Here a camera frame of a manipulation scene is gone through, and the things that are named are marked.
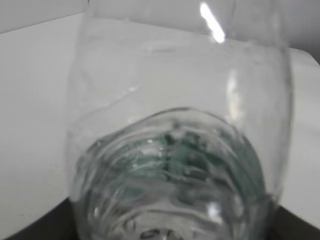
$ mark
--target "white surface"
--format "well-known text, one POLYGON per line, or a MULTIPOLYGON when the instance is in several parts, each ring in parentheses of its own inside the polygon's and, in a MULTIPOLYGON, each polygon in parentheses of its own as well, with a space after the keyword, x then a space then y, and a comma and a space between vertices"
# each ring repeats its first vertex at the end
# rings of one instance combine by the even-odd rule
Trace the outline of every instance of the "white surface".
MULTIPOLYGON (((66 196, 65 87, 82 14, 0 34, 0 239, 66 196)), ((320 66, 292 50, 296 120, 281 203, 320 228, 320 66)))

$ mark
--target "bottle bottom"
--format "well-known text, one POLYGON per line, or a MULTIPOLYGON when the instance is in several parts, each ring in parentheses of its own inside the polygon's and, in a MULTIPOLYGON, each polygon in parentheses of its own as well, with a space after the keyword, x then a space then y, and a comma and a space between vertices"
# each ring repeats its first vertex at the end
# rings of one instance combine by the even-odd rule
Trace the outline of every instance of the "bottle bottom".
POLYGON ((83 240, 256 240, 271 206, 249 141, 191 108, 98 139, 74 183, 83 240))

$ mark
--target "white wall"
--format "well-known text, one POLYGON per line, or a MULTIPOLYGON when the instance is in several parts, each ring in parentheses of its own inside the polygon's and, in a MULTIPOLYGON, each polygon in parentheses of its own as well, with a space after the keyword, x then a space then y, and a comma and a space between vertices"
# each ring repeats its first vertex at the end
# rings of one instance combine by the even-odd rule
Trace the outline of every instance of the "white wall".
POLYGON ((290 45, 320 63, 320 0, 281 0, 290 45))
POLYGON ((88 0, 0 0, 0 33, 83 12, 88 0))
MULTIPOLYGON (((320 0, 281 1, 291 47, 320 63, 320 0)), ((87 4, 88 0, 0 0, 0 33, 83 12, 87 4)))

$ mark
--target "clear plastic bottle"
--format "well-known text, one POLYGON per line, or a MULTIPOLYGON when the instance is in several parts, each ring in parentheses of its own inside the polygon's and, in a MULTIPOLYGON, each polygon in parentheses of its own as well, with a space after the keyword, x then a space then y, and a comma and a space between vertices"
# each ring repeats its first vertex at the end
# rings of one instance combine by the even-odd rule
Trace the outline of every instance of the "clear plastic bottle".
POLYGON ((81 239, 263 239, 291 110, 276 0, 90 0, 67 107, 81 239))

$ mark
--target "dark surface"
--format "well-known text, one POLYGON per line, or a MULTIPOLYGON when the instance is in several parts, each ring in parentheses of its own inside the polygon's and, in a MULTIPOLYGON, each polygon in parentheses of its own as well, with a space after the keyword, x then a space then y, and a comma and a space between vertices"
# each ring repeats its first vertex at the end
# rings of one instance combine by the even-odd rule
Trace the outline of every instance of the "dark surface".
MULTIPOLYGON (((5 240, 79 240, 69 200, 5 240)), ((320 230, 279 207, 267 240, 320 240, 320 230)))

